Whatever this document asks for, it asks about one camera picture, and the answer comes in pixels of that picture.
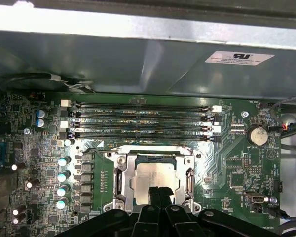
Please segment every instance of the chip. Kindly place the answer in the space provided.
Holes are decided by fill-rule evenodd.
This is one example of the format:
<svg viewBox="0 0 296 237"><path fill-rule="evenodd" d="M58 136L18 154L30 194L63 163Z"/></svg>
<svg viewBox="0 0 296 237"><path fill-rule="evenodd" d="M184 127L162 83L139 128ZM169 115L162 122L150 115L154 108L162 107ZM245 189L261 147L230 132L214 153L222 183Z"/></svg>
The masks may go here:
<svg viewBox="0 0 296 237"><path fill-rule="evenodd" d="M14 149L22 149L23 148L23 143L22 142L14 142L13 143L13 148Z"/></svg>
<svg viewBox="0 0 296 237"><path fill-rule="evenodd" d="M38 194L32 194L32 201L38 201Z"/></svg>
<svg viewBox="0 0 296 237"><path fill-rule="evenodd" d="M32 148L30 151L31 156L38 156L38 149L37 148Z"/></svg>
<svg viewBox="0 0 296 237"><path fill-rule="evenodd" d="M91 180L92 180L92 174L82 174L81 175L82 182L91 182Z"/></svg>
<svg viewBox="0 0 296 237"><path fill-rule="evenodd" d="M92 186L90 184L83 184L81 185L81 192L83 193L90 193Z"/></svg>
<svg viewBox="0 0 296 237"><path fill-rule="evenodd" d="M47 237L54 237L55 236L55 231L48 231L47 232Z"/></svg>
<svg viewBox="0 0 296 237"><path fill-rule="evenodd" d="M91 206L90 205L84 205L80 207L81 213L90 213L91 212Z"/></svg>
<svg viewBox="0 0 296 237"><path fill-rule="evenodd" d="M81 165L81 171L91 171L91 170L92 170L92 164L84 163Z"/></svg>
<svg viewBox="0 0 296 237"><path fill-rule="evenodd" d="M57 133L57 127L55 125L51 125L49 128L50 133Z"/></svg>
<svg viewBox="0 0 296 237"><path fill-rule="evenodd" d="M90 203L92 199L92 195L91 194L82 194L80 196L80 202L81 203Z"/></svg>
<svg viewBox="0 0 296 237"><path fill-rule="evenodd" d="M19 105L13 105L12 110L13 111L20 111L20 106Z"/></svg>
<svg viewBox="0 0 296 237"><path fill-rule="evenodd" d="M58 216L49 216L49 222L50 223L57 223L58 222Z"/></svg>
<svg viewBox="0 0 296 237"><path fill-rule="evenodd" d="M53 169L46 170L46 176L47 177L54 177L54 170Z"/></svg>

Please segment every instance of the capacitor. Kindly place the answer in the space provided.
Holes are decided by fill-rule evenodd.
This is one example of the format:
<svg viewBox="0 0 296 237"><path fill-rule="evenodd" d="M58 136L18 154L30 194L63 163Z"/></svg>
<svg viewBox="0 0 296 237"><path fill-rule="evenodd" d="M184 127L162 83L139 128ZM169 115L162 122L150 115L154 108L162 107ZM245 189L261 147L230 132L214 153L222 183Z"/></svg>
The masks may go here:
<svg viewBox="0 0 296 237"><path fill-rule="evenodd" d="M64 167L65 165L69 164L71 161L70 157L62 157L58 160L58 165L60 167Z"/></svg>
<svg viewBox="0 0 296 237"><path fill-rule="evenodd" d="M75 139L73 138L65 140L65 146L70 146L70 145L73 145L74 143L75 143Z"/></svg>
<svg viewBox="0 0 296 237"><path fill-rule="evenodd" d="M46 127L48 127L48 122L46 120L40 118L36 121L36 126L41 127L41 128L46 128Z"/></svg>
<svg viewBox="0 0 296 237"><path fill-rule="evenodd" d="M30 128L24 128L24 130L23 130L23 133L25 134L25 135L31 135L32 134L32 130L30 129Z"/></svg>
<svg viewBox="0 0 296 237"><path fill-rule="evenodd" d="M66 195L69 189L70 189L69 185L64 184L57 190L57 195L60 197L63 197L64 195Z"/></svg>
<svg viewBox="0 0 296 237"><path fill-rule="evenodd" d="M26 214L24 212L22 212L12 219L12 223L16 225L16 224L20 223L22 220L24 220L25 217L26 217Z"/></svg>
<svg viewBox="0 0 296 237"><path fill-rule="evenodd" d="M65 180L68 179L70 175L71 175L70 171L66 170L58 174L57 179L59 182L65 182Z"/></svg>
<svg viewBox="0 0 296 237"><path fill-rule="evenodd" d="M36 112L36 116L37 116L39 119L44 119L44 118L47 118L47 116L48 116L48 112L45 111L45 110L37 110L37 112Z"/></svg>
<svg viewBox="0 0 296 237"><path fill-rule="evenodd" d="M18 164L13 164L11 166L11 169L13 171L17 171L17 170L22 170L26 168L26 164L24 162L18 163Z"/></svg>
<svg viewBox="0 0 296 237"><path fill-rule="evenodd" d="M65 198L65 197L62 197L56 204L56 207L59 209L59 210L62 210L65 208L65 206L67 205L68 203L68 199Z"/></svg>
<svg viewBox="0 0 296 237"><path fill-rule="evenodd" d="M33 180L30 180L27 184L26 187L28 189L32 188L32 187L36 187L40 184L40 180L38 178L35 178Z"/></svg>
<svg viewBox="0 0 296 237"><path fill-rule="evenodd" d="M268 132L263 126L253 126L248 129L247 140L253 146L263 146L267 143Z"/></svg>
<svg viewBox="0 0 296 237"><path fill-rule="evenodd" d="M12 214L13 214L14 216L17 216L17 215L19 215L20 213L22 213L22 212L25 211L25 210L26 210L26 205L25 205L25 204L22 204L22 205L20 205L18 208L14 209L14 210L12 211Z"/></svg>
<svg viewBox="0 0 296 237"><path fill-rule="evenodd" d="M276 197L270 197L270 203L271 204L276 204L277 203L277 198Z"/></svg>
<svg viewBox="0 0 296 237"><path fill-rule="evenodd" d="M0 111L0 118L4 118L4 117L6 117L6 112Z"/></svg>

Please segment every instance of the motherboard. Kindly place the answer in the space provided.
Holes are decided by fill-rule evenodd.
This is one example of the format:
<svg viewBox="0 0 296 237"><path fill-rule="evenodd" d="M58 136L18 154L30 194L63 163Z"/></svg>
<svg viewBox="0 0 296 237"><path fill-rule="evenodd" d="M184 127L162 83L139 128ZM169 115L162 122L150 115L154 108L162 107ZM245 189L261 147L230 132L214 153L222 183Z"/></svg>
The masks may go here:
<svg viewBox="0 0 296 237"><path fill-rule="evenodd" d="M150 186L172 188L195 214L279 225L268 208L283 186L280 133L267 101L29 92L0 104L0 170L17 173L0 236L53 237L131 211Z"/></svg>

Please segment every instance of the metal panel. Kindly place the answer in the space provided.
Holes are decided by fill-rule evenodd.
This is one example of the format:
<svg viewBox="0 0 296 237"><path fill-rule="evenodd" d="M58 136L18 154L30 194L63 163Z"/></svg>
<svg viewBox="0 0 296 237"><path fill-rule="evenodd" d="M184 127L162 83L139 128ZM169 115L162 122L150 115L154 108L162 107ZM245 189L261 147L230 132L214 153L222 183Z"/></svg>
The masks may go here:
<svg viewBox="0 0 296 237"><path fill-rule="evenodd" d="M296 94L292 50L17 32L0 32L0 48L0 73L37 69L92 81L97 92L247 98ZM257 66L205 63L215 51L275 56Z"/></svg>

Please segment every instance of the usb port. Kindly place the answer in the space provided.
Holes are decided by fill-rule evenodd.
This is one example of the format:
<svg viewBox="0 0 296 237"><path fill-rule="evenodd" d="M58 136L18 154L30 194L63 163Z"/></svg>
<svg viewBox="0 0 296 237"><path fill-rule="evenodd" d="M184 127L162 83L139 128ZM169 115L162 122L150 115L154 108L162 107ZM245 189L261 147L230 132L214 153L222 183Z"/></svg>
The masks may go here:
<svg viewBox="0 0 296 237"><path fill-rule="evenodd" d="M254 193L254 192L245 192L245 198L252 203L264 203L264 196L262 194Z"/></svg>

